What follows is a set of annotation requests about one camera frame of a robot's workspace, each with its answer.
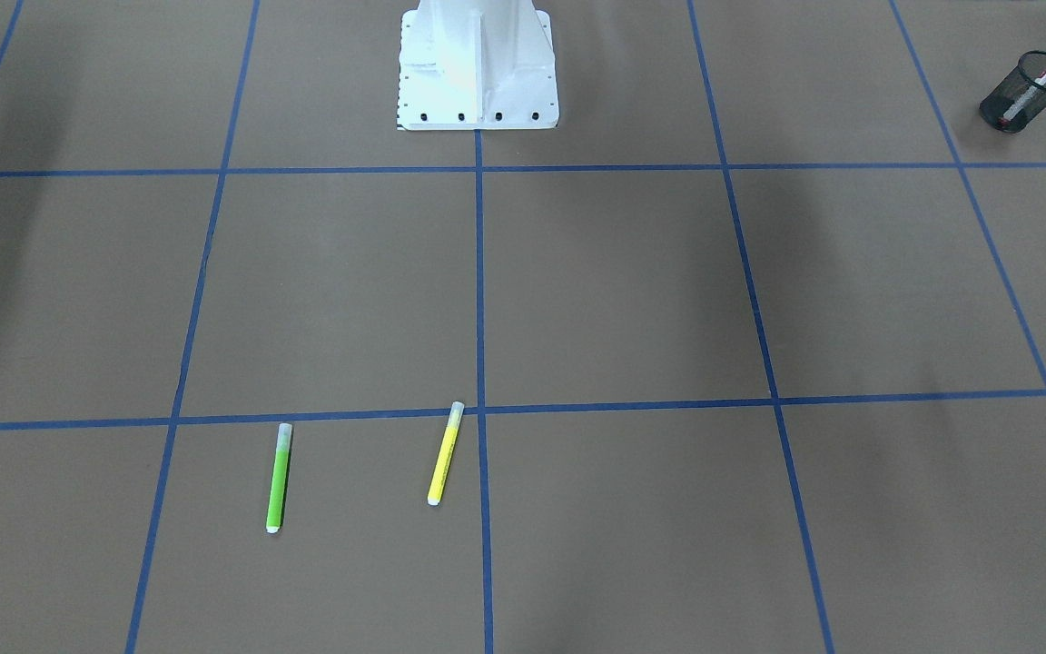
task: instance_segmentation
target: gray surface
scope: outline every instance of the gray surface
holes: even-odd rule
[[[1034,162],[975,107],[1046,0],[697,0],[704,59],[686,0],[541,0],[563,123],[481,140],[541,173],[420,167],[480,160],[394,130],[414,4],[22,5],[0,653],[1046,651],[1046,167],[968,191],[891,10],[960,156]]]
[[[121,651],[161,427],[0,431],[0,651]]]
[[[1046,399],[788,422],[839,651],[1046,651]]]

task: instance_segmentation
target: black object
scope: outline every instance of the black object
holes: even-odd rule
[[[1003,82],[979,104],[979,113],[983,116],[983,120],[986,120],[992,128],[1008,134],[1027,128],[1036,115],[1046,107],[1046,84],[1039,86],[1036,82],[1043,76],[1045,71],[1045,51],[1024,52],[1015,70],[1009,72],[1008,76],[1003,78]],[[1005,120],[1004,113],[1016,104],[1017,99],[1028,95],[1029,92],[1028,104],[1024,105],[1020,113],[1017,113],[1011,120]]]

